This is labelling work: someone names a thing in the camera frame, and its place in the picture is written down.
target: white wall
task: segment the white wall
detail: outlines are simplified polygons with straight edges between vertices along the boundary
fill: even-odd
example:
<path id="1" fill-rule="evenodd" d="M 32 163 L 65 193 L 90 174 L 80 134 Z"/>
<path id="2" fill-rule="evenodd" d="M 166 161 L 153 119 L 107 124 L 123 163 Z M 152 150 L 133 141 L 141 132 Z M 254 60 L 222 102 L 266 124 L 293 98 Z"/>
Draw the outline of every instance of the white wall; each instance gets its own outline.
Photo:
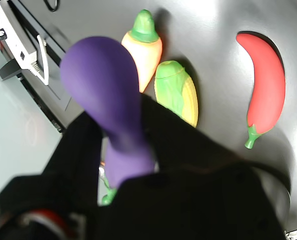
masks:
<path id="1" fill-rule="evenodd" d="M 6 62 L 0 52 L 0 68 Z M 0 78 L 0 191 L 16 175 L 40 173 L 60 138 L 17 78 Z"/>

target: purple eggplant-shaped object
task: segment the purple eggplant-shaped object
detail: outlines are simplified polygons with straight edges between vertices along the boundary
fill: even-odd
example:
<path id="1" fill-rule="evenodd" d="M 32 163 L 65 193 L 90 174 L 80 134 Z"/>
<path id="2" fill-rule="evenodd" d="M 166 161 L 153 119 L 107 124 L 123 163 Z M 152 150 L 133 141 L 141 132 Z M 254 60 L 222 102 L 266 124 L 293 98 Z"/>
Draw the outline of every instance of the purple eggplant-shaped object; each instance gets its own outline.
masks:
<path id="1" fill-rule="evenodd" d="M 141 124 L 137 67 L 114 39 L 93 36 L 74 44 L 60 64 L 65 89 L 108 136 L 105 175 L 111 188 L 154 172 Z"/>

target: red chili pepper-shaped object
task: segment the red chili pepper-shaped object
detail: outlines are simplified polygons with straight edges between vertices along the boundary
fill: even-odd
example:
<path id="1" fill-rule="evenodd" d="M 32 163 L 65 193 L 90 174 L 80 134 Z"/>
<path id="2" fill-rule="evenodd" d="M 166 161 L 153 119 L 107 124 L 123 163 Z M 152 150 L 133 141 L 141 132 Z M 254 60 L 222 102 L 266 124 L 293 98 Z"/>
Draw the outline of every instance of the red chili pepper-shaped object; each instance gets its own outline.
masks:
<path id="1" fill-rule="evenodd" d="M 266 41 L 249 33 L 240 33 L 237 42 L 248 52 L 254 65 L 254 89 L 247 112 L 248 140 L 271 130 L 280 118 L 285 100 L 285 74 L 274 49 Z"/>

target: orange carrot-shaped object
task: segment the orange carrot-shaped object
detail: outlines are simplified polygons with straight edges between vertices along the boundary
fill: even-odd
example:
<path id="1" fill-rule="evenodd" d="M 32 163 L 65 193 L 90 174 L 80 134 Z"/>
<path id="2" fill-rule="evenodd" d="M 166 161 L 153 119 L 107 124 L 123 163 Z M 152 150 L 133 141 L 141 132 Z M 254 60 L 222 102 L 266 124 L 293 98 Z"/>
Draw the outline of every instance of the orange carrot-shaped object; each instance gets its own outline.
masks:
<path id="1" fill-rule="evenodd" d="M 162 55 L 162 41 L 148 10 L 139 12 L 133 28 L 125 34 L 121 44 L 136 64 L 139 91 L 142 93 L 152 79 Z"/>
<path id="2" fill-rule="evenodd" d="M 236 40 L 248 52 L 254 65 L 254 89 L 247 112 L 248 140 L 255 140 L 271 130 L 280 118 L 285 100 L 285 75 L 273 48 L 260 37 L 240 33 Z"/>

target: white device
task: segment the white device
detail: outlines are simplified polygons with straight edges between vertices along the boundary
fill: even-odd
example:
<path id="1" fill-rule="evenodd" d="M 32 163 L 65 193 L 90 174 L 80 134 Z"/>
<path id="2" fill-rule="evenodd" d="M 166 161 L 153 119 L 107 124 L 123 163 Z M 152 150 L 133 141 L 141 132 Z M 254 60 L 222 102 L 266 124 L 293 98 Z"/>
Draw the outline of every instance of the white device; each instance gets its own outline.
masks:
<path id="1" fill-rule="evenodd" d="M 4 29 L 7 36 L 5 42 L 20 68 L 30 70 L 45 85 L 48 85 L 49 64 L 46 51 L 47 43 L 41 35 L 37 36 L 43 62 L 43 71 L 41 71 L 37 62 L 37 50 L 18 22 L 7 0 L 0 1 L 0 29 Z"/>

